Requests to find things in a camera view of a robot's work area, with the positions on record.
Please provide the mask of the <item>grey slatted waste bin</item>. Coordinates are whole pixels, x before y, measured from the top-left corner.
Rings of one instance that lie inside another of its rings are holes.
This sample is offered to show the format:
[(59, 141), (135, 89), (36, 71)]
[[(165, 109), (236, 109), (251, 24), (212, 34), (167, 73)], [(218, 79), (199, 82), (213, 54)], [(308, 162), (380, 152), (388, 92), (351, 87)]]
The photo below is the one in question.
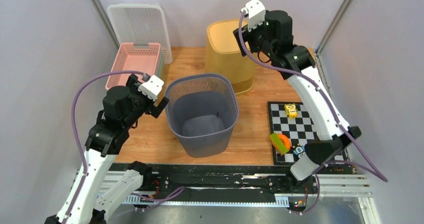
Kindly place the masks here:
[(204, 73), (179, 78), (165, 93), (170, 130), (192, 158), (224, 152), (239, 118), (234, 89), (227, 78)]

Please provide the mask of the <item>pink perforated basket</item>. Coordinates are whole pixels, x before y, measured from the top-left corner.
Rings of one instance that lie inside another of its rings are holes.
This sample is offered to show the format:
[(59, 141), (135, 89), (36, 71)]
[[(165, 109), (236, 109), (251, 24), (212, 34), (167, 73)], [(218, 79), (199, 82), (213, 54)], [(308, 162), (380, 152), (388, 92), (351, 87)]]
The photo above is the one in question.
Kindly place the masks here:
[(118, 49), (111, 71), (139, 71), (162, 78), (163, 56), (160, 43), (150, 42), (137, 46), (132, 42), (124, 42)]

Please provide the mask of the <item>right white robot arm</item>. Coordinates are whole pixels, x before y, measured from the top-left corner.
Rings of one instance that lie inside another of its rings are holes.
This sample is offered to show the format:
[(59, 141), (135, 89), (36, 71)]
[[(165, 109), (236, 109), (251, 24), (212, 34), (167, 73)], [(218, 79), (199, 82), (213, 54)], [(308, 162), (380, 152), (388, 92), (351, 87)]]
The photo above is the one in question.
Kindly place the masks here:
[(306, 181), (328, 161), (355, 144), (361, 136), (358, 126), (350, 126), (321, 83), (316, 62), (309, 50), (294, 44), (293, 20), (283, 10), (241, 9), (233, 31), (242, 56), (277, 71), (297, 92), (315, 126), (317, 137), (305, 144), (303, 154), (290, 167), (286, 188), (298, 193)]

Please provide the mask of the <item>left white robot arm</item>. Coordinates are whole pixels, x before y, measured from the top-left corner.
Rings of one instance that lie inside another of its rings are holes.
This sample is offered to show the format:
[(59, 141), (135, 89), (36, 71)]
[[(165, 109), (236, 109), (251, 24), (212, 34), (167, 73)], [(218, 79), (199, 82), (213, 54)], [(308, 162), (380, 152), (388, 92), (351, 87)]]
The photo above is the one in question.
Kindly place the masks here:
[(156, 75), (129, 71), (125, 85), (107, 90), (103, 108), (85, 144), (77, 144), (82, 164), (69, 196), (57, 214), (47, 217), (46, 223), (106, 224), (133, 191), (152, 187), (152, 168), (135, 161), (117, 183), (99, 194), (110, 167), (130, 136), (130, 129), (138, 126), (142, 115), (157, 118), (168, 104), (166, 97), (158, 100), (163, 86), (164, 81)]

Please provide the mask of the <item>white perforated basket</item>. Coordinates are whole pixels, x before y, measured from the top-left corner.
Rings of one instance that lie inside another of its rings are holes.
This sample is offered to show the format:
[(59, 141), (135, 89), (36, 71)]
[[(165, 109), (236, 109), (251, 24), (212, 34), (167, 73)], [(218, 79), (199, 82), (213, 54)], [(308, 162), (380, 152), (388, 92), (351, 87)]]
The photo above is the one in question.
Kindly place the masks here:
[(109, 5), (107, 16), (120, 44), (159, 43), (164, 63), (173, 61), (164, 10), (158, 3), (120, 3)]

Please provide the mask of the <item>yellow slatted waste bin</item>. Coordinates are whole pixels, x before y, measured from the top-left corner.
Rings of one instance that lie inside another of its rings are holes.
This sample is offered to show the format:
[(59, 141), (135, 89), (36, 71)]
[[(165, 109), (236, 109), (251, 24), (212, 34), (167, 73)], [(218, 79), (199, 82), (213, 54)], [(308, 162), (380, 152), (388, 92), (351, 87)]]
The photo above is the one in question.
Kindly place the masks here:
[(224, 76), (236, 95), (248, 93), (254, 86), (255, 63), (243, 57), (233, 34), (238, 19), (214, 22), (207, 27), (205, 72)]

